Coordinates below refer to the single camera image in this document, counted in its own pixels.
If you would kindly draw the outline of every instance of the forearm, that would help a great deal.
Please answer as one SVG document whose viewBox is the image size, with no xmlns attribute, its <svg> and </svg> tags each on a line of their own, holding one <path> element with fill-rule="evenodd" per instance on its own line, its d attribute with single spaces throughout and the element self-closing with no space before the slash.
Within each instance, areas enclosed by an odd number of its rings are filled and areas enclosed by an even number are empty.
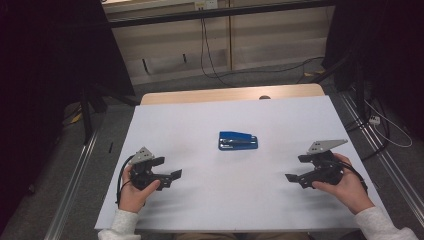
<svg viewBox="0 0 424 240">
<path fill-rule="evenodd" d="M 116 210 L 112 226 L 109 229 L 100 231 L 98 237 L 100 240 L 139 240 L 141 236 L 134 235 L 137 221 L 138 214 Z"/>
<path fill-rule="evenodd" d="M 355 221 L 368 240 L 418 240 L 411 229 L 397 229 L 378 207 L 361 211 L 355 216 Z"/>
</svg>

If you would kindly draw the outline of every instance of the person's right hand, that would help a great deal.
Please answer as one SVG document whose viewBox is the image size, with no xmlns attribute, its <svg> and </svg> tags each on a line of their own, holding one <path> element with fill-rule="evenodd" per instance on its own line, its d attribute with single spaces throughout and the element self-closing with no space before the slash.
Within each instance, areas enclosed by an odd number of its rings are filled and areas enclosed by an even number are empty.
<svg viewBox="0 0 424 240">
<path fill-rule="evenodd" d="M 334 156 L 352 165 L 347 157 L 338 153 L 334 153 Z M 337 197 L 355 215 L 365 209 L 374 207 L 374 203 L 368 197 L 359 178 L 349 169 L 343 169 L 343 178 L 337 185 L 315 181 L 312 186 Z"/>
</svg>

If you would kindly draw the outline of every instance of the white table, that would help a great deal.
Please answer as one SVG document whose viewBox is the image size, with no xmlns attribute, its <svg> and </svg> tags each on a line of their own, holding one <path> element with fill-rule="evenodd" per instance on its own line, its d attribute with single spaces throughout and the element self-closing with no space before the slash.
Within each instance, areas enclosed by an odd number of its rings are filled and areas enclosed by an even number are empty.
<svg viewBox="0 0 424 240">
<path fill-rule="evenodd" d="M 219 131 L 251 133 L 257 150 L 218 150 Z M 137 229 L 160 232 L 322 231 L 356 228 L 333 196 L 289 183 L 316 140 L 348 139 L 335 148 L 350 158 L 384 208 L 327 96 L 272 100 L 142 105 L 136 108 L 96 229 L 110 227 L 123 162 L 146 146 L 165 164 L 154 173 L 183 169 L 171 188 L 155 192 L 140 212 Z"/>
</svg>

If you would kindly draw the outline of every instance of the gray sweater sleeve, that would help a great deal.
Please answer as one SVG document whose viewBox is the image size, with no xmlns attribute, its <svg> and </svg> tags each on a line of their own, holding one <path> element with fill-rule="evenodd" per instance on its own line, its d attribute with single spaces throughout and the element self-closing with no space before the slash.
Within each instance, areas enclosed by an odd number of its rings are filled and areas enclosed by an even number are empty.
<svg viewBox="0 0 424 240">
<path fill-rule="evenodd" d="M 397 229 L 378 207 L 358 213 L 355 221 L 368 240 L 418 240 L 411 229 Z"/>
<path fill-rule="evenodd" d="M 140 235 L 134 235 L 137 221 L 138 214 L 118 209 L 115 212 L 112 226 L 100 231 L 98 237 L 100 240 L 140 240 Z"/>
</svg>

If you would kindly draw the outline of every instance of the wall socket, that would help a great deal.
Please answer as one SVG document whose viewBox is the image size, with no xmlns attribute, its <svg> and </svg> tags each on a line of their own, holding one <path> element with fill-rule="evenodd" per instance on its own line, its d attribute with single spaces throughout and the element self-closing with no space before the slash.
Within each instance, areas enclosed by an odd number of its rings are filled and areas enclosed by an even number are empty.
<svg viewBox="0 0 424 240">
<path fill-rule="evenodd" d="M 218 0 L 206 0 L 194 2 L 194 10 L 210 10 L 218 8 Z"/>
</svg>

